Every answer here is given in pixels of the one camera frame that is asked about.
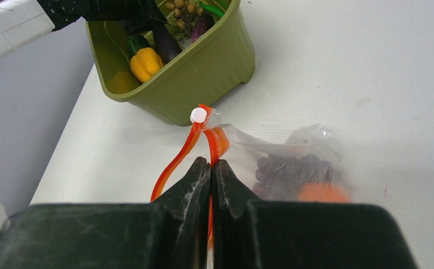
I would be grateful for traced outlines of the small purple eggplant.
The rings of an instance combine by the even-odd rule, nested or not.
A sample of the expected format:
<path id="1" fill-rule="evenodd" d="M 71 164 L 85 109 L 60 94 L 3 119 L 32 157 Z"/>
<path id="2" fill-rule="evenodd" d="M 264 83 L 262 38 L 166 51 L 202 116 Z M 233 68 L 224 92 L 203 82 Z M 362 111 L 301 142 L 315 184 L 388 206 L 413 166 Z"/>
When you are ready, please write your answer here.
<path id="1" fill-rule="evenodd" d="M 206 33 L 214 26 L 214 18 L 211 14 L 203 13 L 196 20 L 193 31 L 191 33 L 190 43 L 194 43 L 199 37 Z"/>

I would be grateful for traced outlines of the olive green plastic bin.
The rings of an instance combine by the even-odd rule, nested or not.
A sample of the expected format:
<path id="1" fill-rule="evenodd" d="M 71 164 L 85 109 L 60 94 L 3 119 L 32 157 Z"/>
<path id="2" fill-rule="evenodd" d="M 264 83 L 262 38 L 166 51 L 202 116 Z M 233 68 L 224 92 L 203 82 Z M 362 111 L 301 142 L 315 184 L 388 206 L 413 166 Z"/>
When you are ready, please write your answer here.
<path id="1" fill-rule="evenodd" d="M 190 124 L 199 104 L 212 105 L 255 71 L 255 50 L 239 1 L 206 1 L 223 11 L 215 25 L 149 81 L 141 84 L 130 69 L 128 36 L 115 21 L 87 22 L 86 28 L 103 93 L 132 104 L 175 126 Z"/>

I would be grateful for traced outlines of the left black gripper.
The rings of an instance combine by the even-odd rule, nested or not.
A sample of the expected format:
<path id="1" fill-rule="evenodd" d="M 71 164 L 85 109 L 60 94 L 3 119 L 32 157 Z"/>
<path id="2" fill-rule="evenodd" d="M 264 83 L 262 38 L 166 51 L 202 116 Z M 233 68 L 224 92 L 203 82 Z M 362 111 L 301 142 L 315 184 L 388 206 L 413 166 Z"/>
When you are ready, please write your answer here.
<path id="1" fill-rule="evenodd" d="M 166 16 L 155 1 L 87 1 L 79 14 L 86 21 L 117 21 L 127 35 L 167 24 Z"/>

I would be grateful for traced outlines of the long green bean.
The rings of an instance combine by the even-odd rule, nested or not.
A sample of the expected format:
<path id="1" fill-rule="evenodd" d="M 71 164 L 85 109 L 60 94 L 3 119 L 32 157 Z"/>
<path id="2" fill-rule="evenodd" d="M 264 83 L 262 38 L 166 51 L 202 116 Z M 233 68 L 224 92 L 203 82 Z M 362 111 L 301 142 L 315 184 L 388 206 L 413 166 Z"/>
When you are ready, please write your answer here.
<path id="1" fill-rule="evenodd" d="M 208 13 L 211 13 L 213 15 L 218 16 L 219 18 L 222 18 L 225 14 L 225 12 L 217 7 L 214 6 L 209 6 L 207 4 L 204 4 L 202 1 L 199 1 L 199 5 L 200 7 L 202 7 L 202 9 Z"/>

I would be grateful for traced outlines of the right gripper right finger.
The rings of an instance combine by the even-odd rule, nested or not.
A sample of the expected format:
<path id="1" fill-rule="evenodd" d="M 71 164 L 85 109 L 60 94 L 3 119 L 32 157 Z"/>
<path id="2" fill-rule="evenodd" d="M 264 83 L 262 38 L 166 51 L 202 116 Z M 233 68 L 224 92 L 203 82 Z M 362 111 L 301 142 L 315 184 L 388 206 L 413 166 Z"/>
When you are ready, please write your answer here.
<path id="1" fill-rule="evenodd" d="M 396 221 L 366 204 L 265 201 L 211 170 L 215 268 L 416 268 Z"/>

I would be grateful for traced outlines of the clear zip bag orange zipper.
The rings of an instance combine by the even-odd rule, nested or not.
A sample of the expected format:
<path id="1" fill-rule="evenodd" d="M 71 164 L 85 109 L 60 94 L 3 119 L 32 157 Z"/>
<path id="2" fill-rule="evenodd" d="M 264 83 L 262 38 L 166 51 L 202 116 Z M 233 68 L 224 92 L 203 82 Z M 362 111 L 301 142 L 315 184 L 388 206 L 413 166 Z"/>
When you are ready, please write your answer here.
<path id="1" fill-rule="evenodd" d="M 200 105 L 152 203 L 164 205 L 160 240 L 172 252 L 339 253 L 351 246 L 340 212 L 350 203 L 333 136 L 321 125 L 275 144 Z"/>

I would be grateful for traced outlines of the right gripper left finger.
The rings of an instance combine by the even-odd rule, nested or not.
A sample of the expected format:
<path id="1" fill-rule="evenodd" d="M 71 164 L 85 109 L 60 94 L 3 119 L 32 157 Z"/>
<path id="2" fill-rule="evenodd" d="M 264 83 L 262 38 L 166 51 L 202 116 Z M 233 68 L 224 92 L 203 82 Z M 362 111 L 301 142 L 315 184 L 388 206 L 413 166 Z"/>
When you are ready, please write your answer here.
<path id="1" fill-rule="evenodd" d="M 41 204 L 0 231 L 0 268 L 205 268 L 210 165 L 150 203 Z"/>

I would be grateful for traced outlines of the yellow toy pepper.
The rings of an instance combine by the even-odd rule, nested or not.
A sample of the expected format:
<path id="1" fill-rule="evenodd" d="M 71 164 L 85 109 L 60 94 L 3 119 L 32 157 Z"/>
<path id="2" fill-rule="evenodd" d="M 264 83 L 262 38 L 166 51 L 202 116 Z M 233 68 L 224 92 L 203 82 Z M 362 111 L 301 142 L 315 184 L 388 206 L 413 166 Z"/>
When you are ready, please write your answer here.
<path id="1" fill-rule="evenodd" d="M 159 72 L 164 63 L 153 48 L 142 48 L 131 58 L 131 72 L 141 82 L 145 83 Z"/>

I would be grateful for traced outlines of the purple toy eggplant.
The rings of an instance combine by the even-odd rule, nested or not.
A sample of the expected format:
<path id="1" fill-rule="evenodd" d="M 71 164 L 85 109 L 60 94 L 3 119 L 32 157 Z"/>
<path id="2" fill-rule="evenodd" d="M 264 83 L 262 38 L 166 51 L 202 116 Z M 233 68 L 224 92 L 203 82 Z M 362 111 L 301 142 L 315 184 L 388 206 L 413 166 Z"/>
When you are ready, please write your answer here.
<path id="1" fill-rule="evenodd" d="M 163 24 L 154 24 L 151 27 L 153 39 L 158 54 L 165 64 L 182 52 L 177 40 L 171 35 L 168 28 Z"/>

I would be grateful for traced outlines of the dark green toy cucumber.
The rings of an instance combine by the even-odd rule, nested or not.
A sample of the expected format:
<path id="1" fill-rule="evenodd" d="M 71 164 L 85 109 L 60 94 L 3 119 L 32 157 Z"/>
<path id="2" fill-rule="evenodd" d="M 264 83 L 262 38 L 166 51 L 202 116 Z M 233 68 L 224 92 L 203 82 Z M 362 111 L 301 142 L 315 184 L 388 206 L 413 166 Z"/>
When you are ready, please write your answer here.
<path id="1" fill-rule="evenodd" d="M 150 47 L 150 43 L 140 34 L 129 36 L 127 39 L 127 51 L 130 57 L 135 56 L 140 49 L 148 47 Z"/>

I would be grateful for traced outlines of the dark red grape bunch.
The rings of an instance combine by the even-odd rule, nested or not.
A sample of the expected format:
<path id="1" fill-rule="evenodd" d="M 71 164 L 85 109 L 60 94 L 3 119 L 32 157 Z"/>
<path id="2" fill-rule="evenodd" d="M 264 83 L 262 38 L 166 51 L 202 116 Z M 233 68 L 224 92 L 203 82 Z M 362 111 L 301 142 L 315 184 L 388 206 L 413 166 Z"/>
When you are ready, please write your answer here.
<path id="1" fill-rule="evenodd" d="M 314 154 L 302 157 L 264 156 L 258 159 L 252 190 L 262 199 L 297 200 L 307 183 L 331 183 L 345 190 L 341 171 Z"/>

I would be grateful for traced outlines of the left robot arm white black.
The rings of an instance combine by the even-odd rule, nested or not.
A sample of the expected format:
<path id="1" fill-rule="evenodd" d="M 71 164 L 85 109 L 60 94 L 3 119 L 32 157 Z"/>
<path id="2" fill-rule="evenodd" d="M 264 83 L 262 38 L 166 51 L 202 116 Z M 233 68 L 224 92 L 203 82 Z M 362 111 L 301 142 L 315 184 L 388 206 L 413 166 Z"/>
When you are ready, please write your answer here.
<path id="1" fill-rule="evenodd" d="M 0 59 L 80 18 L 122 21 L 129 35 L 167 24 L 155 1 L 0 1 Z"/>

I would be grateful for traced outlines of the orange toy fruit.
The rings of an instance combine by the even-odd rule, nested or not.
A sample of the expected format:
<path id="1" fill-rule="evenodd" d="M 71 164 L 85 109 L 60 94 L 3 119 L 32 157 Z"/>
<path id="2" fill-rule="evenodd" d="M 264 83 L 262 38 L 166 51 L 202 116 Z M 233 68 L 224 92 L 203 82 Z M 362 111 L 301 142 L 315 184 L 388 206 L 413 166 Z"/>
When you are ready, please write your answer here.
<path id="1" fill-rule="evenodd" d="M 302 202 L 351 203 L 349 195 L 331 183 L 307 183 L 297 195 Z"/>

